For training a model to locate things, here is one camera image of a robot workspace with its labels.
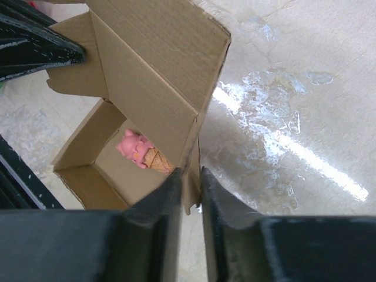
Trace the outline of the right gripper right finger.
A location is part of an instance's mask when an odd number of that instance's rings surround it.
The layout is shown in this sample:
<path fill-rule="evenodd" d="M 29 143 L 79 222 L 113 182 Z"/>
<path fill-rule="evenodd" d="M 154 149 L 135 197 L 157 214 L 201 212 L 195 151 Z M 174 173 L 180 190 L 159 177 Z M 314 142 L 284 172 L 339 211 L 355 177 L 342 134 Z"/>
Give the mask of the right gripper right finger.
<path fill-rule="evenodd" d="M 201 172 L 209 281 L 374 281 L 375 218 L 266 216 Z"/>

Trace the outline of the pink toy ice cream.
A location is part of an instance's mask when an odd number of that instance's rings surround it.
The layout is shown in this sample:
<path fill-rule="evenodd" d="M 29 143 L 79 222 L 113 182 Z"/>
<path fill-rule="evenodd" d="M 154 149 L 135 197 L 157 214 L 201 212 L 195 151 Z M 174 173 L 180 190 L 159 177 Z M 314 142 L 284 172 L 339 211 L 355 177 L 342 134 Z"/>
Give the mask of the pink toy ice cream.
<path fill-rule="evenodd" d="M 170 174 L 175 167 L 156 149 L 144 135 L 126 129 L 121 141 L 116 146 L 125 158 L 141 169 L 152 169 Z"/>

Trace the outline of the brown cardboard box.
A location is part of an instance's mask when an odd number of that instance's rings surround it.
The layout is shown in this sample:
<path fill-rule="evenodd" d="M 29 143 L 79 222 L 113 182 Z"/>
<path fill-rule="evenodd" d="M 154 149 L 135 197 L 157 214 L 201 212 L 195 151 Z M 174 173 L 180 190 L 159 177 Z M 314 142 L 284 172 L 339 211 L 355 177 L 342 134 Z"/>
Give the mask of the brown cardboard box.
<path fill-rule="evenodd" d="M 48 70 L 48 86 L 99 98 L 56 156 L 54 172 L 84 208 L 127 209 L 165 179 L 117 150 L 132 129 L 182 169 L 189 210 L 200 202 L 199 131 L 230 31 L 191 1 L 87 1 L 87 6 L 87 12 L 52 26 L 84 47 L 86 62 Z"/>

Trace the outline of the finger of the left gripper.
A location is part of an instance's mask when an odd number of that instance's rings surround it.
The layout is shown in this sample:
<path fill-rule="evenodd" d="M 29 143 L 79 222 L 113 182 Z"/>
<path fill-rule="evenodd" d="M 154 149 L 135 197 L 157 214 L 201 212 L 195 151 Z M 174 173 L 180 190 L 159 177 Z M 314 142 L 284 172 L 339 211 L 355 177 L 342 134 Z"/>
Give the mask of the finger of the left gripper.
<path fill-rule="evenodd" d="M 50 28 L 32 5 L 1 6 L 1 82 L 86 60 L 85 49 Z"/>

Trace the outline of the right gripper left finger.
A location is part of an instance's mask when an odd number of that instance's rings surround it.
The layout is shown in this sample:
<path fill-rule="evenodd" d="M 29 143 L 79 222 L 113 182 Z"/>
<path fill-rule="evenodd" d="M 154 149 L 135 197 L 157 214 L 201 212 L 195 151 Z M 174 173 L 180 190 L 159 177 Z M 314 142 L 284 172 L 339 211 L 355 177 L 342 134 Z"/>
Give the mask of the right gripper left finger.
<path fill-rule="evenodd" d="M 4 210 L 2 281 L 175 281 L 181 170 L 125 211 Z"/>

